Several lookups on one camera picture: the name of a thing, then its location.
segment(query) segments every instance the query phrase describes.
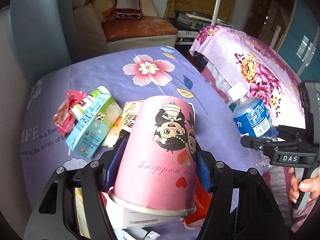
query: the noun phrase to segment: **leaf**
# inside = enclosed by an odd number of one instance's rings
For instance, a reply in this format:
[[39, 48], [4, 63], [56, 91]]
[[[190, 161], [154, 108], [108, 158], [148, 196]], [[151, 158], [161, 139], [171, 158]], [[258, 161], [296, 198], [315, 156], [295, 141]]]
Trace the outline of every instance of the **leaf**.
[[165, 55], [168, 58], [176, 58], [174, 55], [172, 55], [170, 53], [163, 53], [163, 55]]
[[183, 75], [183, 82], [184, 82], [184, 85], [185, 85], [187, 88], [189, 88], [189, 89], [192, 88], [192, 86], [193, 86], [192, 81], [191, 81], [189, 78], [187, 78], [185, 75]]
[[178, 93], [183, 96], [184, 98], [193, 98], [195, 97], [194, 94], [192, 94], [191, 92], [184, 90], [184, 89], [180, 89], [180, 88], [176, 88], [176, 90], [178, 91]]

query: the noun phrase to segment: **purple tablecloth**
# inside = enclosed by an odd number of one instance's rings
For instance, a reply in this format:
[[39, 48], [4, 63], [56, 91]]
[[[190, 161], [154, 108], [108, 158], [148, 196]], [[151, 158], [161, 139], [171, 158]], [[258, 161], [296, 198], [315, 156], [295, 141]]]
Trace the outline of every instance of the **purple tablecloth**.
[[[132, 65], [124, 71], [127, 64]], [[77, 155], [68, 155], [65, 138], [58, 134], [52, 120], [67, 90], [91, 92], [98, 86], [105, 86], [121, 107], [127, 101], [155, 95], [170, 95], [192, 103], [196, 113], [196, 139], [202, 149], [233, 169], [246, 171], [254, 166], [248, 150], [240, 145], [232, 112], [188, 60], [168, 47], [128, 50], [65, 67], [44, 76], [35, 85], [20, 147], [32, 207], [58, 166], [71, 170], [88, 162]], [[94, 158], [98, 159], [105, 150], [106, 147], [100, 147]], [[233, 208], [237, 199], [234, 194]], [[162, 235], [161, 239], [174, 240], [195, 239], [199, 232], [185, 229], [181, 222], [153, 229]]]

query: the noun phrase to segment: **human hand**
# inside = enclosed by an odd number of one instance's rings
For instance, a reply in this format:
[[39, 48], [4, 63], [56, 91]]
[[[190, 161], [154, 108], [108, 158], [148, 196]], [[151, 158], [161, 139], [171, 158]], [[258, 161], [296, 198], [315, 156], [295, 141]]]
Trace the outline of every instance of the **human hand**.
[[290, 178], [289, 192], [289, 198], [292, 202], [297, 202], [297, 199], [299, 197], [299, 190], [301, 190], [302, 192], [311, 192], [308, 202], [316, 199], [320, 195], [320, 169], [316, 178], [305, 179], [300, 183], [297, 181], [294, 175], [294, 168], [290, 168], [289, 173], [292, 173]]

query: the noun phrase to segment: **pink paper cup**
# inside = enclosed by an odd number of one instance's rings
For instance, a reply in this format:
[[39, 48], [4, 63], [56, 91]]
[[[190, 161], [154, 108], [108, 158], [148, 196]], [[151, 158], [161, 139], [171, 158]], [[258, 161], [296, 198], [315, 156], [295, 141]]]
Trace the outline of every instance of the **pink paper cup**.
[[151, 215], [193, 213], [195, 151], [191, 106], [170, 96], [146, 99], [132, 128], [110, 198]]

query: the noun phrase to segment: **plastic water bottle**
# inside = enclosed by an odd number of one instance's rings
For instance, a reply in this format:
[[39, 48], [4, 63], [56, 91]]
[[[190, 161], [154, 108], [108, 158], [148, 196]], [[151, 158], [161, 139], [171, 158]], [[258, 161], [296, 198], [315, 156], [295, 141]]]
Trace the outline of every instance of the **plastic water bottle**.
[[[228, 94], [232, 101], [236, 101], [233, 120], [241, 136], [249, 135], [278, 141], [276, 129], [272, 125], [271, 117], [261, 99], [249, 98], [248, 92], [242, 83], [230, 88]], [[258, 157], [257, 165], [260, 171], [267, 171], [273, 167], [269, 164], [269, 157], [263, 155], [262, 151], [252, 151]]]

